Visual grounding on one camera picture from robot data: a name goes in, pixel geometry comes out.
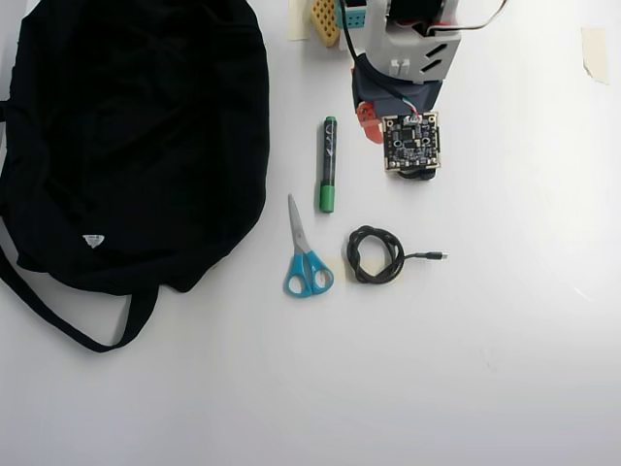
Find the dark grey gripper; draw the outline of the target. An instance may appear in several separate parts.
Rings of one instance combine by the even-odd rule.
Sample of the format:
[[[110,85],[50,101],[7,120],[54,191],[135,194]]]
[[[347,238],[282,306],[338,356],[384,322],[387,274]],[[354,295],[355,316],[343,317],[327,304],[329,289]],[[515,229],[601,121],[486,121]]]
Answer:
[[[352,74],[352,96],[356,115],[368,140],[383,142],[379,117],[412,113],[406,98],[420,113],[430,112],[441,92],[442,81],[413,83],[381,74],[365,53],[357,56]]]

